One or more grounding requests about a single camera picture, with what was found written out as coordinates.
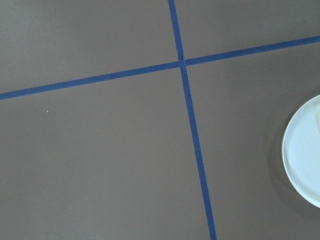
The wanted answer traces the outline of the white round plate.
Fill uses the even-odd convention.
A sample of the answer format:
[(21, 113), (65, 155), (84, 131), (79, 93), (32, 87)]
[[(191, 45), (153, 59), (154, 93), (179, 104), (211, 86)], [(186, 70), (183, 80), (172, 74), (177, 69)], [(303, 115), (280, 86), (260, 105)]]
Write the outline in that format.
[(320, 96), (304, 103), (283, 133), (281, 156), (294, 189), (310, 204), (320, 206)]

